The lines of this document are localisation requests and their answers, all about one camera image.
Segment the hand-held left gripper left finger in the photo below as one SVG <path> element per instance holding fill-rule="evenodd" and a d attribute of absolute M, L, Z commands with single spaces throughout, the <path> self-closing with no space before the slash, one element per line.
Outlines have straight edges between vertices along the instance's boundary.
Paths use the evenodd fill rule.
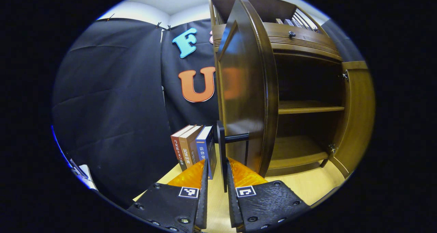
<path fill-rule="evenodd" d="M 202 160 L 166 184 L 153 183 L 128 212 L 164 232 L 200 233 L 207 226 L 208 171 Z"/>

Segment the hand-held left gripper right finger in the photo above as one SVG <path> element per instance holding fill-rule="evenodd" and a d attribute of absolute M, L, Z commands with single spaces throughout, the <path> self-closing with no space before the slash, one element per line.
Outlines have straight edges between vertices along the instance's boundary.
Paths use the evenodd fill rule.
<path fill-rule="evenodd" d="M 265 181 L 242 163 L 225 159 L 231 227 L 238 233 L 272 233 L 310 210 L 283 181 Z"/>

